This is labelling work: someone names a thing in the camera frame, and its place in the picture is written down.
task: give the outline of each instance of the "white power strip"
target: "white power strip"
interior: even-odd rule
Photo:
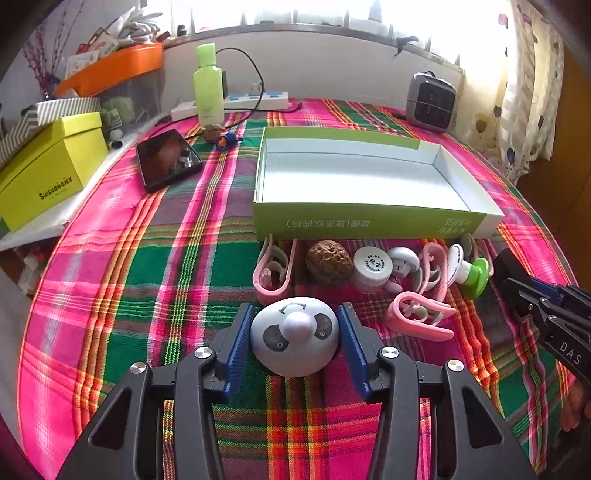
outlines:
[[[228,95],[223,101],[224,109],[251,109],[258,101],[259,95]],[[259,109],[261,110],[286,110],[290,107],[290,98],[287,92],[265,92],[262,96]],[[197,115],[195,100],[192,102],[181,103],[170,112],[173,122],[178,122],[184,118]]]

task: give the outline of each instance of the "open cardboard box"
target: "open cardboard box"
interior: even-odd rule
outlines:
[[[340,128],[268,127],[254,214],[259,239],[491,236],[504,214],[441,145]]]

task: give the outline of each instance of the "black cable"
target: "black cable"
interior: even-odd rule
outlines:
[[[278,113],[294,113],[297,112],[298,110],[301,110],[301,108],[303,107],[303,104],[301,102],[298,102],[298,104],[293,107],[291,110],[280,110],[280,109],[271,109],[271,110],[265,110],[262,108],[257,108],[256,111],[257,112],[278,112]],[[224,110],[227,111],[245,111],[245,112],[254,112],[255,109],[254,108],[225,108]]]
[[[259,95],[258,100],[256,101],[256,105],[254,106],[254,108],[225,108],[225,111],[242,111],[242,112],[250,112],[246,117],[241,118],[238,122],[234,122],[231,125],[226,125],[225,128],[226,129],[231,129],[232,127],[235,127],[237,125],[240,125],[241,123],[245,122],[246,120],[248,120],[252,114],[254,112],[281,112],[281,113],[294,113],[297,112],[298,110],[300,110],[302,108],[302,103],[299,102],[294,108],[292,108],[291,110],[275,110],[275,109],[270,109],[270,110],[266,110],[266,109],[259,109],[259,105],[261,104],[262,101],[262,97],[265,93],[265,80],[263,80],[261,72],[259,71],[258,67],[256,66],[255,61],[252,59],[252,57],[246,53],[244,50],[241,50],[239,48],[236,47],[225,47],[225,48],[220,48],[220,50],[218,50],[216,52],[216,55],[219,54],[220,52],[223,52],[225,50],[236,50],[239,51],[240,53],[243,53],[244,55],[246,55],[246,57],[248,58],[248,60],[250,60],[250,62],[252,63],[252,66],[254,67],[259,80],[261,81],[261,94]],[[159,129],[157,129],[153,134],[150,135],[150,138],[153,137],[157,132],[160,132],[161,130],[163,130],[166,127],[169,127],[170,125],[173,125],[177,122],[180,122],[182,120],[186,120],[187,118],[191,118],[192,116],[188,116],[185,118],[182,118],[180,120],[175,120],[174,122],[170,122],[166,125],[163,125],[162,127],[160,127]],[[202,130],[193,134],[193,135],[189,135],[188,137],[186,137],[185,140],[190,140],[192,138],[198,137],[199,135],[202,134]]]
[[[258,69],[258,67],[256,66],[256,63],[255,63],[255,61],[254,61],[254,60],[252,59],[252,57],[251,57],[251,56],[250,56],[248,53],[246,53],[244,50],[241,50],[241,49],[239,49],[239,48],[236,48],[236,47],[226,47],[226,48],[220,48],[220,49],[219,49],[219,50],[216,52],[216,56],[217,56],[217,54],[218,54],[218,53],[220,53],[220,52],[223,52],[223,51],[226,51],[226,50],[236,50],[236,51],[239,51],[240,53],[243,53],[244,55],[246,55],[246,58],[248,58],[248,60],[250,60],[250,61],[251,61],[251,63],[252,63],[252,66],[255,68],[255,70],[256,70],[256,73],[257,73],[257,75],[259,76],[259,80],[261,81],[261,94],[259,95],[259,99],[257,100],[255,107],[254,107],[252,110],[250,110],[250,109],[249,109],[249,110],[250,110],[250,113],[249,113],[249,114],[248,114],[246,117],[244,117],[244,118],[240,119],[238,122],[234,122],[232,125],[227,125],[227,126],[226,126],[226,128],[227,128],[227,129],[231,129],[232,127],[235,127],[235,126],[237,126],[237,125],[240,125],[240,124],[241,124],[241,123],[243,123],[243,122],[246,122],[246,120],[248,120],[248,119],[249,119],[249,118],[252,116],[252,114],[253,114],[254,112],[256,112],[256,110],[258,109],[258,106],[261,104],[262,96],[263,96],[263,94],[265,93],[265,81],[262,79],[261,72],[259,72],[259,69]]]

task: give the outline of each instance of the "panda eye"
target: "panda eye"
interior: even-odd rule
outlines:
[[[318,313],[314,315],[316,319],[316,333],[314,336],[320,340],[327,339],[332,332],[332,321],[328,315]]]
[[[279,325],[268,326],[262,334],[262,341],[274,352],[282,352],[290,344],[281,334]]]

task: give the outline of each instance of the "small blue toy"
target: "small blue toy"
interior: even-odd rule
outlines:
[[[232,149],[242,140],[244,139],[237,136],[234,132],[223,132],[216,138],[216,150],[218,152],[225,152]]]

